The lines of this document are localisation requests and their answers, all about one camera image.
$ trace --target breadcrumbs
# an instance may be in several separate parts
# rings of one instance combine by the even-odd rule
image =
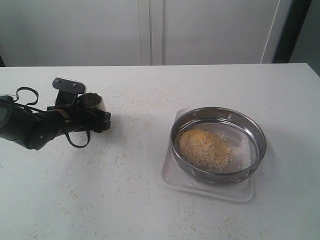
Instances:
[[[198,128],[187,130],[181,134],[178,144],[180,154],[195,167],[222,170],[229,163],[231,149],[211,132]]]

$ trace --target white countertop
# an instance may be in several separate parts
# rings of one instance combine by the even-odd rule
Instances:
[[[0,94],[35,88],[44,110],[55,77],[100,93],[111,129],[83,149],[64,136],[39,151],[1,139],[1,239],[320,239],[320,78],[308,65],[3,67]],[[204,106],[244,113],[267,137],[249,202],[161,182],[176,112]]]

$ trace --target metal cup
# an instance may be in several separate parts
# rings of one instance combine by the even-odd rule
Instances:
[[[86,109],[98,109],[106,111],[105,103],[102,97],[94,92],[88,92],[78,97],[79,103]]]

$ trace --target sieve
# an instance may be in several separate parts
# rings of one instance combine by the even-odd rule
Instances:
[[[222,138],[231,154],[223,169],[194,166],[179,148],[183,132],[202,129]],[[179,117],[170,133],[172,152],[178,165],[195,178],[214,184],[235,184],[249,178],[263,159],[267,142],[261,128],[246,115],[222,107],[202,107]]]

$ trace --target cabinet door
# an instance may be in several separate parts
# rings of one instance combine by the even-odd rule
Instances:
[[[163,59],[164,65],[271,62],[290,3],[291,0],[163,0],[163,56],[154,52],[160,47],[153,37],[153,59]],[[158,4],[151,0],[151,29],[156,21],[152,11],[161,11],[153,7]]]
[[[0,0],[6,66],[150,65],[148,0]]]

